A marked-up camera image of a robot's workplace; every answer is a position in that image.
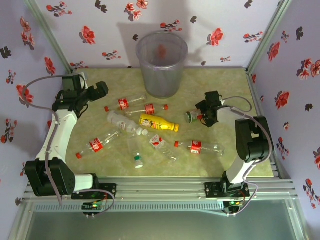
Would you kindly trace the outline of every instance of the plastic bottle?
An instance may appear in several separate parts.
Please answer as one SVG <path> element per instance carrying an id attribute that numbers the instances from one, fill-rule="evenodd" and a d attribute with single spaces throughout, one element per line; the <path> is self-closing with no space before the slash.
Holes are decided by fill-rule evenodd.
<path id="1" fill-rule="evenodd" d="M 78 159 L 81 159 L 90 154 L 99 152 L 101 149 L 109 149 L 109 143 L 114 141 L 121 135 L 122 133 L 118 127 L 112 127 L 108 130 L 108 133 L 105 133 L 104 135 L 93 139 L 83 148 L 82 151 L 76 153 L 75 155 Z"/>
<path id="2" fill-rule="evenodd" d="M 106 120 L 109 123 L 116 125 L 118 128 L 127 131 L 128 133 L 137 134 L 137 135 L 147 135 L 148 130 L 143 129 L 133 120 L 130 120 L 126 116 L 117 114 L 115 111 L 110 111 Z"/>
<path id="3" fill-rule="evenodd" d="M 161 105 L 157 103 L 149 103 L 145 104 L 144 106 L 134 106 L 126 109 L 124 112 L 128 116 L 132 116 L 134 114 L 148 114 L 154 115 L 161 110 L 168 110 L 168 105 Z"/>
<path id="4" fill-rule="evenodd" d="M 214 154 L 218 153 L 223 155 L 225 153 L 225 148 L 219 144 L 211 144 L 205 143 L 201 141 L 188 141 L 188 142 L 181 142 L 176 141 L 174 143 L 176 148 L 185 148 L 192 154 Z"/>
<path id="5" fill-rule="evenodd" d="M 128 149 L 130 154 L 133 156 L 134 165 L 136 169 L 142 168 L 144 166 L 144 163 L 142 162 L 141 150 L 139 148 L 138 142 L 139 140 L 137 139 L 137 136 L 135 134 L 132 136 L 129 136 L 127 139 Z"/>
<path id="6" fill-rule="evenodd" d="M 132 105 L 143 103 L 146 101 L 146 99 L 147 95 L 145 93 L 138 93 L 132 96 L 122 97 L 116 100 L 113 105 L 105 106 L 104 110 L 106 112 L 109 112 L 110 110 L 124 110 Z"/>
<path id="7" fill-rule="evenodd" d="M 201 113 L 200 109 L 194 109 L 185 113 L 185 120 L 188 124 L 194 123 L 197 120 L 201 120 L 202 117 L 203 114 Z"/>
<path id="8" fill-rule="evenodd" d="M 167 159 L 173 161 L 179 159 L 178 154 L 175 152 L 175 149 L 169 143 L 167 143 L 161 136 L 151 132 L 147 136 L 150 139 L 149 143 L 154 147 L 154 149 L 162 153 Z"/>
<path id="9" fill-rule="evenodd" d="M 179 130 L 178 123 L 171 123 L 164 120 L 160 116 L 148 115 L 144 113 L 140 116 L 139 125 L 158 130 L 172 130 L 174 132 L 178 132 Z"/>

